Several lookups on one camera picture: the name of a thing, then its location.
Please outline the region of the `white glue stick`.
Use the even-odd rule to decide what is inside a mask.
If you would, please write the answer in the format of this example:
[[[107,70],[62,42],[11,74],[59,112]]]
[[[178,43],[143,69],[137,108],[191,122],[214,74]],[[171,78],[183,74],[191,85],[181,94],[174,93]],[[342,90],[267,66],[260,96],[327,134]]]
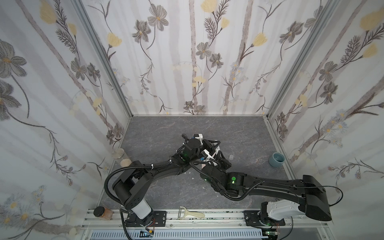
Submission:
[[[211,158],[215,159],[215,157],[219,154],[219,151],[220,151],[220,144],[219,143],[215,143],[214,147],[213,147],[213,150],[211,152]]]

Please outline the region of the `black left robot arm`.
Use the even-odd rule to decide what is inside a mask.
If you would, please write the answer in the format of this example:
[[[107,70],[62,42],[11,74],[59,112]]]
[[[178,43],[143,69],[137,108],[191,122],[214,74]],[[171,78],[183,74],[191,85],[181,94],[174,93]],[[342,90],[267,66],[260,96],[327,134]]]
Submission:
[[[150,225],[154,221],[154,210],[145,200],[145,195],[151,184],[158,179],[185,173],[193,162],[208,160],[209,156],[218,153],[220,143],[199,136],[186,138],[176,153],[163,163],[149,165],[134,161],[128,167],[110,173],[104,182],[105,193],[123,206],[124,213],[134,213],[138,225]]]

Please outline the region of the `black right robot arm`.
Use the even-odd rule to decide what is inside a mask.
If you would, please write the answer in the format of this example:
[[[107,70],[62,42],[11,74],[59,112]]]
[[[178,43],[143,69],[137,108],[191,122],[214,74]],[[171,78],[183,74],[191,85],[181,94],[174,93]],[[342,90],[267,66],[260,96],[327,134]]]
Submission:
[[[213,158],[202,157],[197,162],[205,165],[200,170],[201,177],[228,200],[238,202],[248,196],[277,198],[278,202],[262,203],[260,216],[263,220],[280,221],[293,216],[306,216],[321,222],[332,220],[328,186],[321,185],[313,176],[304,175],[294,180],[265,179],[227,172],[223,164]]]

